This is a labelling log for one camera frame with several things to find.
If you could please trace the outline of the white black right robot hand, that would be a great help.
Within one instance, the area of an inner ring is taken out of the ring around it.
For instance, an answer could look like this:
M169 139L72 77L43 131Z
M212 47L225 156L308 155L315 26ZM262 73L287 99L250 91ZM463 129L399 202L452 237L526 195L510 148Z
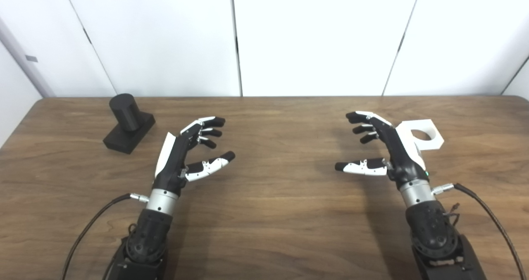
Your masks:
M373 140L383 142L388 150L389 159L372 158L355 160L351 163L338 162L336 171L365 176L388 176L397 188L413 181L429 182L424 160L411 135L405 135L389 121L372 112L355 111L346 114L349 123L357 123L354 134L365 133L360 142L365 144Z

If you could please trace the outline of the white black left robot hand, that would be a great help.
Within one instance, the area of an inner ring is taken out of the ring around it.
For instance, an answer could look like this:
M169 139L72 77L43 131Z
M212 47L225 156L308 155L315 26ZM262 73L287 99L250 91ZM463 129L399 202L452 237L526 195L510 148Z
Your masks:
M217 145L208 139L208 135L221 137L217 127L224 126L225 118L210 116L194 120L180 131L179 135L167 133L162 145L157 165L153 189L181 195L181 190L188 182L200 180L226 167L236 154L228 151L219 157L187 164L189 151L198 145L214 149Z

